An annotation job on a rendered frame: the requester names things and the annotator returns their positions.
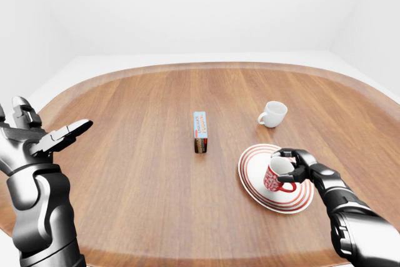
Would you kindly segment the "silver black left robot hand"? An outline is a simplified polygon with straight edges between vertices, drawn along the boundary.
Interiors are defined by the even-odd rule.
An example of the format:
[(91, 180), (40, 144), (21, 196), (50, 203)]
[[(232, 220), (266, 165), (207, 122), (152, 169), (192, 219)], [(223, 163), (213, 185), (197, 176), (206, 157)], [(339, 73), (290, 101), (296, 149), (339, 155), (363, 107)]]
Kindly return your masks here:
[(26, 166), (53, 162), (53, 153), (60, 152), (87, 131), (93, 122), (82, 119), (59, 130), (46, 132), (38, 113), (27, 99), (12, 98), (16, 126), (6, 123), (0, 106), (0, 171), (11, 176)]

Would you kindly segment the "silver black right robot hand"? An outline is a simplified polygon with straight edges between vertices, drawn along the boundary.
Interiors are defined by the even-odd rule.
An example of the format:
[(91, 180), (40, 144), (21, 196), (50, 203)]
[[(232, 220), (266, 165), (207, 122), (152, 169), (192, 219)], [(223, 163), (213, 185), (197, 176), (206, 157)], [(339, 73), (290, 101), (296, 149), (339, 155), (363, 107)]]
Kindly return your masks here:
[(302, 183), (305, 179), (309, 179), (313, 182), (313, 177), (311, 174), (311, 166), (316, 164), (317, 161), (315, 157), (303, 149), (294, 148), (281, 148), (275, 151), (272, 158), (282, 157), (282, 158), (294, 158), (296, 162), (294, 163), (294, 170), (285, 172), (277, 177), (277, 180), (282, 183)]

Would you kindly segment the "red patterned mug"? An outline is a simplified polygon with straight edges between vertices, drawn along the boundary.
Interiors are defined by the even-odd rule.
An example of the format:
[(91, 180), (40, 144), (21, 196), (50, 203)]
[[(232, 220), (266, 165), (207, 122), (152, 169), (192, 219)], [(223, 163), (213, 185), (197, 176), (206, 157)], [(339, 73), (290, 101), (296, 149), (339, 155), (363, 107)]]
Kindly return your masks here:
[(292, 193), (296, 190), (296, 184), (290, 183), (289, 189), (284, 187), (284, 183), (278, 180), (282, 174), (289, 173), (294, 170), (293, 165), (289, 160), (282, 157), (271, 157), (266, 173), (264, 175), (263, 183), (266, 189), (277, 192), (282, 191), (285, 193)]

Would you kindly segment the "white plate with red rings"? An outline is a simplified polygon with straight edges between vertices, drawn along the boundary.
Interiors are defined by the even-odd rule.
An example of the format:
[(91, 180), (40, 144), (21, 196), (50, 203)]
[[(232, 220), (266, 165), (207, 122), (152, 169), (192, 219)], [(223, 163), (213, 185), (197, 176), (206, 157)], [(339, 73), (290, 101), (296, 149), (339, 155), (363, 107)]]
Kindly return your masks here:
[[(292, 193), (282, 191), (272, 192), (265, 188), (263, 179), (271, 155), (280, 147), (273, 144), (255, 144), (248, 147), (238, 161), (238, 173), (245, 190), (264, 207), (284, 214), (294, 214), (306, 209), (312, 202), (314, 187), (310, 180), (295, 183), (296, 190)], [(293, 164), (295, 159), (286, 158)], [(290, 183), (284, 183), (289, 189)]]

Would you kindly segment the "white mug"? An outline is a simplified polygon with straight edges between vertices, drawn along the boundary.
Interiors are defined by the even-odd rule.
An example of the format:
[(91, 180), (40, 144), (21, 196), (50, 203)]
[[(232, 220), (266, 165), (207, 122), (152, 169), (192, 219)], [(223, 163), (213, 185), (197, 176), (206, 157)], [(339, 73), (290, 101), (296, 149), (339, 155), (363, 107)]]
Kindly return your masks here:
[(275, 128), (278, 126), (285, 115), (288, 108), (279, 101), (270, 101), (266, 103), (264, 111), (259, 115), (257, 122), (267, 128)]

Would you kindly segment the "blue chocolate pudding box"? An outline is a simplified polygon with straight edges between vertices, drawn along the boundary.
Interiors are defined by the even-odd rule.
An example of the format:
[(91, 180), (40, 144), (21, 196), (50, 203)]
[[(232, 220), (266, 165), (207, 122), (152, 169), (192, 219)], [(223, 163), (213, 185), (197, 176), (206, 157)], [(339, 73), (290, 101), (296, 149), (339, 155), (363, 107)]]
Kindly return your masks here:
[(208, 127), (205, 111), (195, 111), (194, 121), (194, 150), (195, 153), (206, 153), (208, 148)]

